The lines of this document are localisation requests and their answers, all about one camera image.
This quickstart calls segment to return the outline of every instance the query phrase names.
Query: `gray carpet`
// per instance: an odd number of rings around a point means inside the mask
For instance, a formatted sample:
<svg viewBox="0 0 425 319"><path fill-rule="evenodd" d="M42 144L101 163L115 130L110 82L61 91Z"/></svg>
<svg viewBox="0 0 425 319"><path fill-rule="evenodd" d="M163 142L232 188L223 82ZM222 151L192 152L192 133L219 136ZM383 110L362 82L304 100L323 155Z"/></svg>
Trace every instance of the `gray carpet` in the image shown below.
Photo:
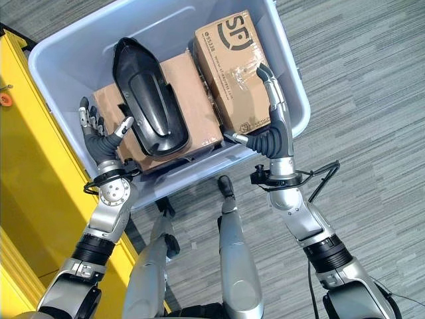
<svg viewBox="0 0 425 319"><path fill-rule="evenodd" d="M39 41L107 2L2 0L0 19ZM317 206L372 276L425 302L425 1L292 0L277 8L311 103L295 142L297 166L341 161ZM306 258L249 183L257 163L268 165L257 156L223 173L234 182L260 273L264 317L313 318ZM170 196L181 246L169 264L172 308L221 300L217 177ZM133 214L136 247L157 214L153 205ZM326 318L324 290L313 282ZM425 318L425 308L395 298L404 318Z"/></svg>

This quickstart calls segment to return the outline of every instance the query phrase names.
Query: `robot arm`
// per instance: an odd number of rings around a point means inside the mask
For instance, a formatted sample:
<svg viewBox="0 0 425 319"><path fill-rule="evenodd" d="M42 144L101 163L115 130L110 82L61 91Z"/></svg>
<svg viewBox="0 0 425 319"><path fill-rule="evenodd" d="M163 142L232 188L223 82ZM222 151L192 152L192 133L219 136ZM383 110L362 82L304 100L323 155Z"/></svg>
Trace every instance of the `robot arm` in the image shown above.
<svg viewBox="0 0 425 319"><path fill-rule="evenodd" d="M98 164L98 176L88 186L98 186L99 203L83 231L72 256L65 260L47 288L37 312L18 318L89 319L100 301L98 283L102 280L115 244L128 223L130 209L137 199L131 177L137 170L116 159L116 148L131 128L128 117L109 136L104 135L104 120L97 119L96 108L88 109L83 98L78 110L87 150ZM87 193L97 193L88 187Z"/></svg>
<svg viewBox="0 0 425 319"><path fill-rule="evenodd" d="M225 136L235 142L265 155L270 159L270 170L256 166L251 174L255 184L265 188L273 210L284 220L297 244L303 249L316 270L316 277L329 292L323 303L331 319L401 318L396 304L385 296L371 280L360 262L347 250L331 225L316 206L306 201L298 188L317 172L302 174L295 169L294 148L288 107L278 81L265 65L258 67L257 75L263 80L270 99L270 129L262 136L245 136L226 132ZM333 175L339 164L335 162L320 169Z"/></svg>

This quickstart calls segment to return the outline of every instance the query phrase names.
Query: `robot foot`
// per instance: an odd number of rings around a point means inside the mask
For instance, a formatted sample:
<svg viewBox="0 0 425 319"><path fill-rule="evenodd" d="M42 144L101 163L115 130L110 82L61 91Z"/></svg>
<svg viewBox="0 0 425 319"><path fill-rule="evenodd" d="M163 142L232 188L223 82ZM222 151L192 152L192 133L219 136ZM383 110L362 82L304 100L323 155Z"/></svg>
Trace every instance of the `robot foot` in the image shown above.
<svg viewBox="0 0 425 319"><path fill-rule="evenodd" d="M220 176L217 184L224 197L234 197L232 181L227 175Z"/></svg>

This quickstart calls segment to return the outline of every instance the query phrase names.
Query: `yellow panel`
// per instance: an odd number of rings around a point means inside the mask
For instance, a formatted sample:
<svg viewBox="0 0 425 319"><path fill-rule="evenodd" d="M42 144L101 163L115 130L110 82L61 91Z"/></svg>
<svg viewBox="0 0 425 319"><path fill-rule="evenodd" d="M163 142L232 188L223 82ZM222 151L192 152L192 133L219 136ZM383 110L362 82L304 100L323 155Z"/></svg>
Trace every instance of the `yellow panel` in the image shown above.
<svg viewBox="0 0 425 319"><path fill-rule="evenodd" d="M82 192L86 176L28 75L24 45L8 32L0 40L0 85L13 85L13 105L0 114L1 226L46 286L73 252L97 199ZM136 256L124 235L100 284L97 318L120 317Z"/></svg>
<svg viewBox="0 0 425 319"><path fill-rule="evenodd" d="M0 227L1 314L16 316L37 307L44 286Z"/></svg>

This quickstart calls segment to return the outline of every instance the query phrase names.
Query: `black plastic cover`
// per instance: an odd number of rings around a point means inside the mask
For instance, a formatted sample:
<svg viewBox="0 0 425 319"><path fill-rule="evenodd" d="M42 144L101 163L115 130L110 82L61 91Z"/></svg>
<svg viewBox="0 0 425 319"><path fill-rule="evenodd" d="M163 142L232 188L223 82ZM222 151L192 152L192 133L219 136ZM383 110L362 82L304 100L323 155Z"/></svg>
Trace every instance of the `black plastic cover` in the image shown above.
<svg viewBox="0 0 425 319"><path fill-rule="evenodd" d="M166 156L183 148L189 132L173 88L158 60L135 39L122 38L115 47L114 80L133 116L134 134L146 155Z"/></svg>

